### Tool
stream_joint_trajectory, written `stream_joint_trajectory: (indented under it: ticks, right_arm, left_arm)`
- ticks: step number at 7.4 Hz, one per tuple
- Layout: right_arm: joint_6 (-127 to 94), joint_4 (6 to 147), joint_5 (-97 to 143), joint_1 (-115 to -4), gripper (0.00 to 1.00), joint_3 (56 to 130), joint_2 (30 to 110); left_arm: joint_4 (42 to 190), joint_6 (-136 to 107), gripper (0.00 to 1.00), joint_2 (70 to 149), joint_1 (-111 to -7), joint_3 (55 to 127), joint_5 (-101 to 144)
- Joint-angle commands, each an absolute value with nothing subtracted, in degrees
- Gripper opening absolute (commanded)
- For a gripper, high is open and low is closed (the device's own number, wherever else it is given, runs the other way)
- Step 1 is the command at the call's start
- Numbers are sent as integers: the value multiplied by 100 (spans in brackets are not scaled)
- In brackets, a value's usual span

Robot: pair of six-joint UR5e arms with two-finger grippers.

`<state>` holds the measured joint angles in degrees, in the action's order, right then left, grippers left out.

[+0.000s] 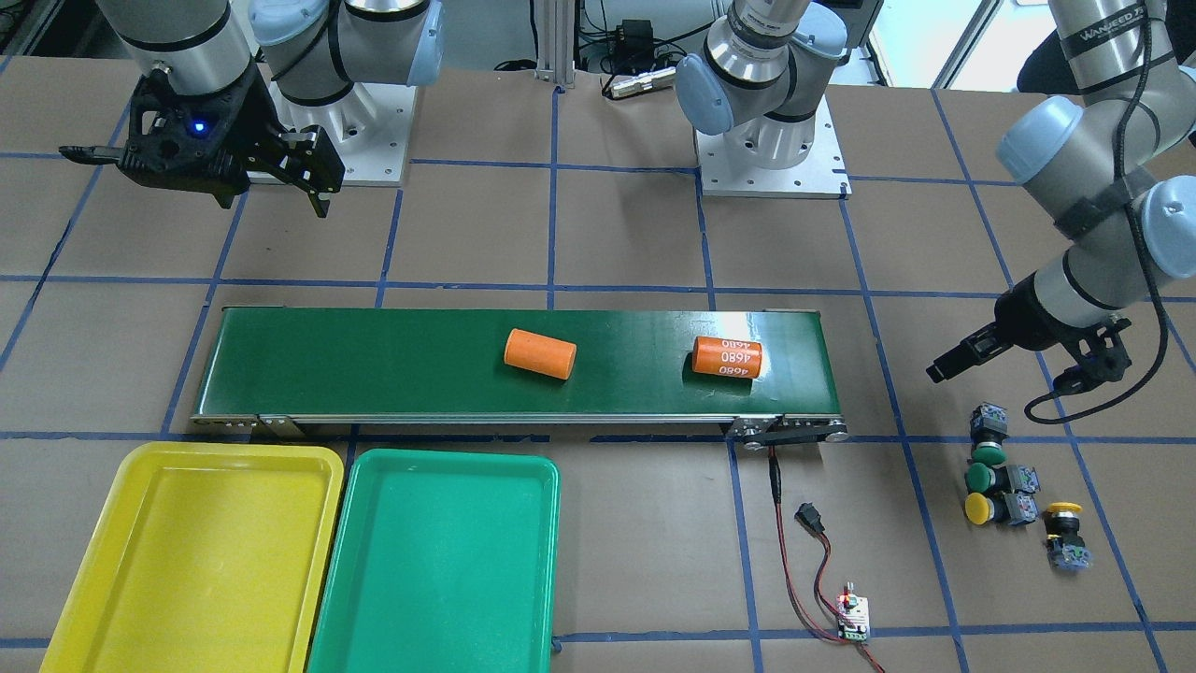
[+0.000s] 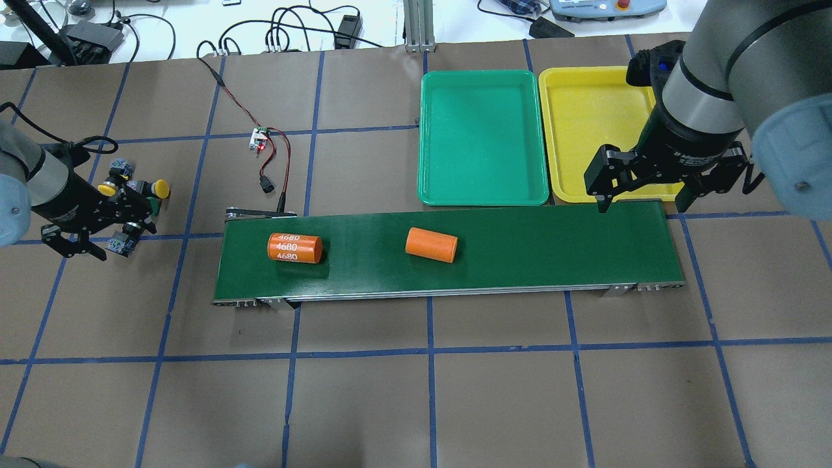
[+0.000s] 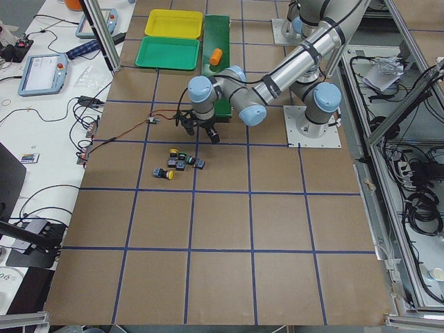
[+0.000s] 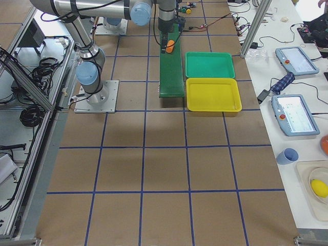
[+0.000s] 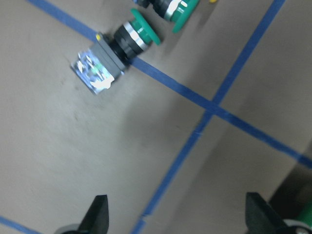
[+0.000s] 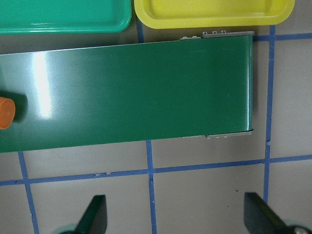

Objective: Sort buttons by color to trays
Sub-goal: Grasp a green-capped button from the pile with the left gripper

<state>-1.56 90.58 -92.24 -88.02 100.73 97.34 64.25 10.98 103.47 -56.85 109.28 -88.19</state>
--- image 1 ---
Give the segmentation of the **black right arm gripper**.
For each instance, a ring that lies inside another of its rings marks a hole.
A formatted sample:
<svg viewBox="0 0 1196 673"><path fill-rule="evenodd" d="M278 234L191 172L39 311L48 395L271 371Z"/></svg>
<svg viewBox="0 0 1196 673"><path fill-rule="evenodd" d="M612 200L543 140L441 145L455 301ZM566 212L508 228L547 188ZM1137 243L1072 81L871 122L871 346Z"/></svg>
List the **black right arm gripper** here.
<svg viewBox="0 0 1196 673"><path fill-rule="evenodd" d="M208 194L222 208L248 191L250 170L266 172L305 192L321 219L328 218L346 175L323 127L281 134L257 65L206 94L177 93L155 69L132 94L124 148L63 145L57 152L77 165L117 165L140 186Z"/></svg>

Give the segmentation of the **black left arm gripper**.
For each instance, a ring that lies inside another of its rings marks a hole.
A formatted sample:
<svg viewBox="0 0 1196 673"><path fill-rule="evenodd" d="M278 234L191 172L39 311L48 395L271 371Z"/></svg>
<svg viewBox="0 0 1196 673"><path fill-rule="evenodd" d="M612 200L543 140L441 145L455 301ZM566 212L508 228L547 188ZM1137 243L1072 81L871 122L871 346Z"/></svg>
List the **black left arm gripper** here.
<svg viewBox="0 0 1196 673"><path fill-rule="evenodd" d="M1012 345L1029 351L1064 347L1074 365L1052 380L1055 394L1081 394L1104 383L1118 383L1131 366L1131 357L1119 336L1131 322L1102 308L1097 308L1093 316L1078 318L1078 324L1061 320L1044 307L1035 290L1035 276L1001 294L994 316L995 322L980 328L934 359L926 369L932 383L944 383L986 365L1011 350Z"/></svg>

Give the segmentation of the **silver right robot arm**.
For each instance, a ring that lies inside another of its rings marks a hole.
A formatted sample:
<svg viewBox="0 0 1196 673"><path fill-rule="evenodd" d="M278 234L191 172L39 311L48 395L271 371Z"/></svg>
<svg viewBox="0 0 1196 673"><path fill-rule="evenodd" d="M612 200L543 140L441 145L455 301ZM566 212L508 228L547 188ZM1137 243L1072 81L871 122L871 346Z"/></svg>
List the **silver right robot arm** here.
<svg viewBox="0 0 1196 673"><path fill-rule="evenodd" d="M327 218L343 186L399 186L419 90L444 54L440 1L102 1L141 69L118 148L63 146L140 186L303 192Z"/></svg>

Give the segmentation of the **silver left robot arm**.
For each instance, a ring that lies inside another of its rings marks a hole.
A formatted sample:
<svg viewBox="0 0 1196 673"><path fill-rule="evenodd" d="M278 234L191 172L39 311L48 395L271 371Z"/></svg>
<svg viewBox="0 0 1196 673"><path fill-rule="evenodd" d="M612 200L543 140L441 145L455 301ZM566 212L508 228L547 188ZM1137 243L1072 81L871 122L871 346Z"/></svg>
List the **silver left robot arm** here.
<svg viewBox="0 0 1196 673"><path fill-rule="evenodd" d="M678 294L681 307L759 304L765 294L862 295L917 307L932 294L997 290L983 233L1029 231L1046 261L1000 302L1005 339L1037 349L1054 311L1145 298L1128 233L1097 253L1063 251L1049 219L1093 198L1112 175L1113 128L1128 94L1080 106L1035 102L999 143L1009 176L954 149L980 123L951 98L903 88L825 88L841 24L812 5L771 54L762 82L719 65L753 56L748 13L714 22L712 45L676 66L675 92L612 102L593 74L575 88L518 88L512 74L448 80L422 103L415 164L388 238L384 302L463 286L537 290L555 308L606 294Z"/></svg>

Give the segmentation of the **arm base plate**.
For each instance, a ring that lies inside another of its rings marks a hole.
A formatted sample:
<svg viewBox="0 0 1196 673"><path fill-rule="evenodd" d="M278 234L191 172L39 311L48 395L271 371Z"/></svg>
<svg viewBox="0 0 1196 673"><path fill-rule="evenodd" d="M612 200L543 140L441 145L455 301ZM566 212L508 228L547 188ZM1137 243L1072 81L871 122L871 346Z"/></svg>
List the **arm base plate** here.
<svg viewBox="0 0 1196 673"><path fill-rule="evenodd" d="M692 131L702 194L846 198L853 188L826 97L812 118L759 118L709 136Z"/></svg>
<svg viewBox="0 0 1196 673"><path fill-rule="evenodd" d="M312 124L328 131L344 165L346 186L402 186L416 102L421 88L358 82L327 106L299 106L269 85L281 122L289 129Z"/></svg>

